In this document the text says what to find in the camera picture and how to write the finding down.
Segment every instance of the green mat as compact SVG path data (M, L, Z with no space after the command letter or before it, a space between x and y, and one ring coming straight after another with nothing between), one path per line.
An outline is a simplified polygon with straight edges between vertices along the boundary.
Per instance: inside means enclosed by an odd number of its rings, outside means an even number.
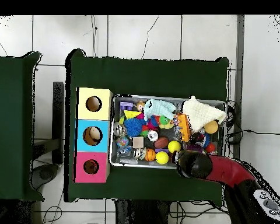
M0 57L0 199L43 200L29 184L32 86L40 53Z
M227 58L216 61L161 61L88 58L73 50L66 59L65 200L121 198L143 200L211 200L221 206L219 183L180 177L175 170L112 166L107 183L73 183L75 91L77 87L110 89L114 94L197 99L227 99Z

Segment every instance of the yellow ball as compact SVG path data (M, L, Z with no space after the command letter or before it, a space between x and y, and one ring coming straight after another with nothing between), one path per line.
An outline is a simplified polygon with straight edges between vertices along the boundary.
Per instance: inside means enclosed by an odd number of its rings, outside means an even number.
M218 123L213 120L204 126L204 130L208 134L214 134L218 130Z
M160 151L156 154L156 162L158 162L158 164L164 165L168 160L169 156L165 151Z
M179 152L180 149L181 149L181 145L180 145L179 142L177 142L177 141L169 142L168 150L169 150L170 153L173 153L174 151L178 151Z

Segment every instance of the orange ball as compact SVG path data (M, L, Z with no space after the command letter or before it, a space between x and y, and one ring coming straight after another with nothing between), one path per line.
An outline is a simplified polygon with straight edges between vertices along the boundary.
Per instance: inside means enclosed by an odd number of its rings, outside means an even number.
M156 152L153 149L147 149L146 150L146 155L145 155L145 160L148 162L151 162L156 158Z

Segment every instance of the light blue cloth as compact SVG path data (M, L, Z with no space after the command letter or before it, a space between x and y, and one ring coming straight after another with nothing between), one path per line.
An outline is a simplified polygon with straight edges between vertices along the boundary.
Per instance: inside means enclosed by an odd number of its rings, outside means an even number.
M146 121L152 115L165 116L172 120L174 117L173 111L176 110L174 104L163 100L150 99L144 105L144 120Z

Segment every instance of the white cloth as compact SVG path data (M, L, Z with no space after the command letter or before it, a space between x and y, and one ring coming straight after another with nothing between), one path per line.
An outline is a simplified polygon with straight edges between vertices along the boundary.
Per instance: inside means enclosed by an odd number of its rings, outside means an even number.
M199 131L205 124L218 120L221 124L226 118L226 113L208 104L198 102L195 96L187 100L181 109L188 116L189 123L193 131Z

